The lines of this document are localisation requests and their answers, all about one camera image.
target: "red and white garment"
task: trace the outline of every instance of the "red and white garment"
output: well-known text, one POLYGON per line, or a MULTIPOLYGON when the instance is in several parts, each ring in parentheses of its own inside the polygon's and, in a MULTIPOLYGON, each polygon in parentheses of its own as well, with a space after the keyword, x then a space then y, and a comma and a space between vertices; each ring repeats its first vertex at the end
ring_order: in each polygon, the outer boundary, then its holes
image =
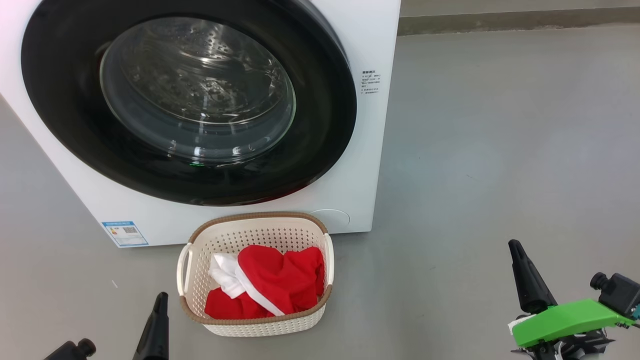
POLYGON ((288 251, 250 245, 237 256, 213 254, 205 313, 215 319, 280 316, 308 310, 324 292, 324 259, 317 247, 288 251))

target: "plastic basket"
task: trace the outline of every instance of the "plastic basket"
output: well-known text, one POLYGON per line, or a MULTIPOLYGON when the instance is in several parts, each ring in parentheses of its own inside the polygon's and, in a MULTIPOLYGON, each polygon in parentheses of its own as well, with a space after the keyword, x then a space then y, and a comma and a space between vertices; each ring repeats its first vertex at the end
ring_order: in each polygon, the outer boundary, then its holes
POLYGON ((272 336, 313 327, 324 314, 333 284, 333 244, 320 220, 304 213, 253 213, 211 220, 191 235, 178 259, 177 284, 182 309, 195 322, 220 336, 272 336), (209 291, 220 287, 208 274, 211 254, 237 254, 249 245, 280 252, 315 246, 324 256, 324 294, 313 308, 283 316, 217 320, 204 313, 209 291))

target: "brown basket rim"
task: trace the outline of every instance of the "brown basket rim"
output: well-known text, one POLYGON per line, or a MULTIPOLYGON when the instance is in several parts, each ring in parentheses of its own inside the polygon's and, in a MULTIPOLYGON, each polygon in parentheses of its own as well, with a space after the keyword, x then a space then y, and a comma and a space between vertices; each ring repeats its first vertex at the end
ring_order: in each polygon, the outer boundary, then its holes
MULTIPOLYGON (((316 217, 306 213, 295 213, 292 211, 277 211, 270 213, 249 213, 249 214, 241 214, 241 215, 231 215, 228 217, 221 217, 217 219, 213 219, 207 221, 202 224, 196 231, 193 232, 191 237, 189 238, 189 242, 193 243, 198 235, 202 233, 205 229, 210 226, 221 224, 223 222, 231 222, 237 220, 248 220, 248 219, 256 219, 256 218, 303 218, 312 221, 315 223, 320 230, 322 230, 323 234, 326 234, 328 231, 324 224, 318 220, 316 217)), ((180 296, 180 306, 182 310, 187 314, 187 316, 197 323, 201 323, 203 325, 258 325, 262 323, 273 323, 273 322, 282 322, 286 320, 292 320, 297 318, 303 318, 305 316, 309 316, 316 311, 320 310, 329 300, 329 296, 331 295, 331 291, 333 286, 331 284, 327 285, 324 289, 324 294, 320 301, 309 310, 301 311, 299 313, 282 315, 282 316, 273 316, 271 318, 258 318, 258 319, 241 319, 241 320, 217 320, 213 318, 203 318, 201 316, 196 315, 189 305, 187 304, 187 298, 185 296, 180 296)))

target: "white cloth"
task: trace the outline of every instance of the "white cloth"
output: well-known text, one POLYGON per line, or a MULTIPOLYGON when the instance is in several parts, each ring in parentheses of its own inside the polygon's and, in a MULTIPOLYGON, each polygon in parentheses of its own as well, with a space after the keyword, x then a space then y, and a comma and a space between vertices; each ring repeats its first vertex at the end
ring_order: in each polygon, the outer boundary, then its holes
POLYGON ((220 284, 222 292, 235 299, 245 291, 247 295, 275 316, 282 316, 284 312, 277 308, 261 294, 249 281, 246 274, 238 264, 238 256, 215 252, 211 256, 209 275, 220 284))

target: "blue and white sticker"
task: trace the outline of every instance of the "blue and white sticker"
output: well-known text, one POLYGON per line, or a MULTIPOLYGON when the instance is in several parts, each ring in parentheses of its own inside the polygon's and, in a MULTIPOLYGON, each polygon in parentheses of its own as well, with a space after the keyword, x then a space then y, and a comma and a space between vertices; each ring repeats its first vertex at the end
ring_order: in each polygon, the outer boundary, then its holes
POLYGON ((102 225, 120 247, 149 245, 133 221, 103 222, 102 225))

